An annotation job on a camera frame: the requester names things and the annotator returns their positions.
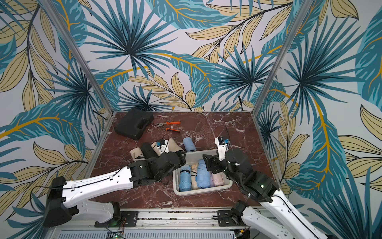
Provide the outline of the beige umbrella with black strap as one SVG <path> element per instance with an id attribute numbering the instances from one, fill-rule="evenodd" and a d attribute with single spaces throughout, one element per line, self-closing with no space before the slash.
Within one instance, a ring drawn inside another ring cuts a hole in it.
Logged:
<path id="1" fill-rule="evenodd" d="M 146 159 L 141 148 L 139 148 L 139 147 L 132 149 L 130 151 L 130 155 L 131 155 L 131 158 L 133 159 L 133 161 Z"/>

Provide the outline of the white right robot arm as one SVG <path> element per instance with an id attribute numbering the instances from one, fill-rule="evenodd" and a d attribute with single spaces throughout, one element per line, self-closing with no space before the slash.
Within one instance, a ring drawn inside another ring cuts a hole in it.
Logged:
<path id="1" fill-rule="evenodd" d="M 230 210 L 232 221 L 256 229 L 272 239 L 327 239 L 328 235 L 313 226 L 286 198 L 268 175 L 252 168 L 247 155 L 239 149 L 218 155 L 204 154 L 207 170 L 224 173 L 240 192 L 267 209 L 277 222 L 263 216 L 248 203 L 238 201 Z"/>

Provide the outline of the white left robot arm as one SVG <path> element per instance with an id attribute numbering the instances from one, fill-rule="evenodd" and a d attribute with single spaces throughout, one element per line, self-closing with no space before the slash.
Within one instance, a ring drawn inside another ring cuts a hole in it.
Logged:
<path id="1" fill-rule="evenodd" d="M 159 157 L 139 159 L 114 172 L 82 180 L 55 178 L 49 189 L 43 226 L 63 225 L 72 219 L 95 221 L 97 227 L 122 221 L 117 202 L 99 203 L 93 198 L 114 191 L 130 190 L 157 183 L 186 163 L 182 150 L 164 152 Z"/>

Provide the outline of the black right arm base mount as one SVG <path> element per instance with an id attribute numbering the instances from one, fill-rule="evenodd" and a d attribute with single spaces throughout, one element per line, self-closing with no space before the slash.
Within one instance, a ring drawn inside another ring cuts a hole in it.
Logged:
<path id="1" fill-rule="evenodd" d="M 242 220 L 246 208 L 251 207 L 244 201 L 239 200 L 230 210 L 218 210 L 217 215 L 212 218 L 218 221 L 220 227 L 247 227 L 248 225 Z"/>

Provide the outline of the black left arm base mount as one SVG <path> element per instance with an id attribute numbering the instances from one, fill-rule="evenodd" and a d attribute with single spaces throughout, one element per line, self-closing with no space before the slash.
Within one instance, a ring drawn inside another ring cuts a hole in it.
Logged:
<path id="1" fill-rule="evenodd" d="M 96 228 L 135 228 L 138 211 L 121 211 L 120 205 L 117 202 L 111 202 L 112 205 L 112 217 L 110 220 L 100 223 L 95 222 Z"/>

